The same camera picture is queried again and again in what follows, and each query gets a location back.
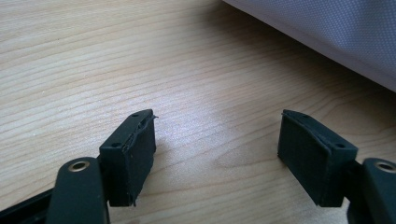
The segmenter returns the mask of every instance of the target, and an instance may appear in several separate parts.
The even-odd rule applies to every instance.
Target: screw hole
[[[376,166],[378,169],[382,170],[382,171],[385,171],[385,172],[388,172],[388,173],[394,173],[394,174],[396,174],[396,167],[393,166],[392,164],[388,164],[388,163],[379,161],[379,162],[377,162],[377,163],[375,164],[375,166]]]
[[[337,144],[335,144],[337,147],[340,147],[340,148],[344,148],[344,147],[346,147],[344,144],[341,144],[341,143],[337,143]]]
[[[90,163],[88,161],[78,161],[69,166],[69,171],[80,172],[82,170],[85,170],[88,166],[90,166]]]
[[[121,143],[113,143],[111,144],[112,147],[119,147],[121,145]]]

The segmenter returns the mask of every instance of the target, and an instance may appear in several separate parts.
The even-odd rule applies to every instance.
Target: wood grain
[[[157,153],[114,223],[346,223],[276,156],[282,109],[396,161],[396,95],[219,0],[2,1],[0,209],[152,108]]]

